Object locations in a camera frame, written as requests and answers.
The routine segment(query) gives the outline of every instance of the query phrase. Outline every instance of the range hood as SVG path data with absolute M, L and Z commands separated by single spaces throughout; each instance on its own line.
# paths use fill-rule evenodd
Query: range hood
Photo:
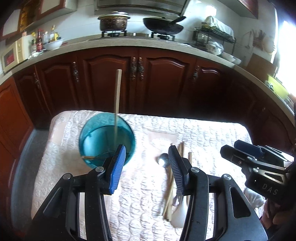
M 183 16 L 190 0 L 94 0 L 95 14 L 112 11 L 175 19 Z

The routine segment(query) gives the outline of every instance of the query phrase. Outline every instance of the person's hand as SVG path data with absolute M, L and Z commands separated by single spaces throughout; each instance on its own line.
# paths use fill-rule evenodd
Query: person's hand
M 279 208 L 280 208 L 280 205 L 272 201 L 269 201 L 268 199 L 265 202 L 261 223 L 266 229 L 269 229 L 272 224 L 275 224 L 275 225 L 283 224 L 285 221 L 289 219 L 289 217 L 293 213 L 292 210 L 279 212 Z

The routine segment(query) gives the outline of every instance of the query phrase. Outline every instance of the dish rack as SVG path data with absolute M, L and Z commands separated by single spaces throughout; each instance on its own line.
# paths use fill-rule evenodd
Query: dish rack
M 236 38 L 232 38 L 229 34 L 212 27 L 199 27 L 195 28 L 193 31 L 192 40 L 195 42 L 195 47 L 200 49 L 205 49 L 206 44 L 209 42 L 210 36 L 222 40 L 222 45 L 224 42 L 233 44 L 231 55 L 233 55 L 234 47 L 236 44 Z

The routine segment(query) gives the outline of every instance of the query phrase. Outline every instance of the gas stove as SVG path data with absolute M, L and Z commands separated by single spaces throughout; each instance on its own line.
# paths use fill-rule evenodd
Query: gas stove
M 175 35 L 163 35 L 163 34 L 152 32 L 150 36 L 151 38 L 154 38 L 154 39 L 163 39 L 163 40 L 168 40 L 173 42 L 175 41 Z
M 154 39 L 163 39 L 167 41 L 175 41 L 174 35 L 163 35 L 155 32 L 151 32 L 151 34 L 143 34 L 143 33 L 128 33 L 126 30 L 124 31 L 102 31 L 101 37 L 95 39 L 89 39 L 88 41 L 99 40 L 100 38 L 117 38 L 117 37 L 146 37 L 146 38 L 154 38 Z

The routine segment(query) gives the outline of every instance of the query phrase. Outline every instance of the wok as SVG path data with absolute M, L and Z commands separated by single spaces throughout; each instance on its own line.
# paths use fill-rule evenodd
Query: wok
M 144 18 L 144 25 L 152 32 L 163 34 L 163 35 L 175 35 L 183 30 L 183 26 L 177 24 L 184 20 L 186 17 L 180 17 L 174 21 L 170 21 L 166 18 Z

